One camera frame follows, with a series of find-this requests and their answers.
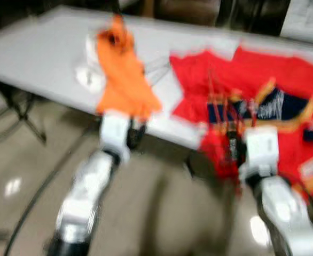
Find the red wire hanger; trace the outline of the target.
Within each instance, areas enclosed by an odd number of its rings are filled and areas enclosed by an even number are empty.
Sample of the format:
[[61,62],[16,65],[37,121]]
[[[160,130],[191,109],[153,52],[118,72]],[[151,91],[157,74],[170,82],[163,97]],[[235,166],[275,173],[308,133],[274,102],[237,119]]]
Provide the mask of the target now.
[[228,98],[227,90],[218,84],[214,71],[210,68],[206,71],[206,81],[208,131],[203,151],[214,166],[216,178],[235,179],[239,175],[240,166],[236,166],[230,156],[227,131],[240,133],[239,115]]

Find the red basketball jersey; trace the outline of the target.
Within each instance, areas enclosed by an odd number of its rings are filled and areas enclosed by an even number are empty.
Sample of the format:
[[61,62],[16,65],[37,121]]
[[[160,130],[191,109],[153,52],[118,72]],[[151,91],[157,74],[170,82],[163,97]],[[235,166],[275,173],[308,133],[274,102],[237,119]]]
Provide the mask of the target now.
[[[272,91],[259,104],[254,100],[231,103],[239,115],[242,137],[250,127],[276,127],[279,175],[304,198],[313,198],[313,118],[308,117],[313,112],[313,106],[276,91]],[[204,154],[205,136],[200,144]]]

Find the orange garment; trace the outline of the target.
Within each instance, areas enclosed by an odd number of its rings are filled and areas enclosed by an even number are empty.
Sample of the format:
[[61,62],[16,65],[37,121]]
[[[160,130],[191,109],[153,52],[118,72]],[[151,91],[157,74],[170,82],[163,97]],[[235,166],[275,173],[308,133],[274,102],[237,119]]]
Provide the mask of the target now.
[[96,34],[96,55],[106,77],[97,113],[114,110],[146,121],[163,109],[136,54],[135,38],[121,15],[113,15],[112,22]]

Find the small white object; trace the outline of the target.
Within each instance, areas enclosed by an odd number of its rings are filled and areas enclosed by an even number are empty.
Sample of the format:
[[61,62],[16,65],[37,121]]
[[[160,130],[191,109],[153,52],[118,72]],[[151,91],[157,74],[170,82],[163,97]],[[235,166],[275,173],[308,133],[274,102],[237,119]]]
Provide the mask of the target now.
[[103,93],[107,84],[98,58],[97,37],[87,35],[83,44],[82,54],[74,64],[74,77],[78,84],[92,94]]

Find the plain red garment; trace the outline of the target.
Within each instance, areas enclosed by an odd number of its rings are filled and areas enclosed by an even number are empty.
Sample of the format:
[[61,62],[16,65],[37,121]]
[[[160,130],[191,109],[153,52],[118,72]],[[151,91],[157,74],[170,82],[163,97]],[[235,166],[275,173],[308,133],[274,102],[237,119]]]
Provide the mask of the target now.
[[183,99],[172,114],[191,123],[209,120],[212,111],[206,105],[211,95],[259,104],[276,91],[313,106],[313,64],[303,58],[237,48],[232,59],[225,59],[205,49],[172,54],[170,64],[183,90]]

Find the white folding table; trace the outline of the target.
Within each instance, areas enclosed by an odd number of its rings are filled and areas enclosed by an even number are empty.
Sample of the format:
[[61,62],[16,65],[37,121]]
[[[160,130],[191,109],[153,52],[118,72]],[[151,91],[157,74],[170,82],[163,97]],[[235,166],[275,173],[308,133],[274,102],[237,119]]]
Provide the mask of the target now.
[[279,34],[313,43],[313,0],[290,0]]
[[[22,20],[0,30],[0,82],[59,104],[94,113],[100,92],[76,80],[85,61],[86,39],[111,20],[108,12],[61,6],[39,19]],[[253,51],[298,55],[313,63],[313,45],[279,37],[227,31],[126,15],[137,55],[147,66],[161,65],[171,53],[193,53],[211,47],[232,58],[239,45]]]

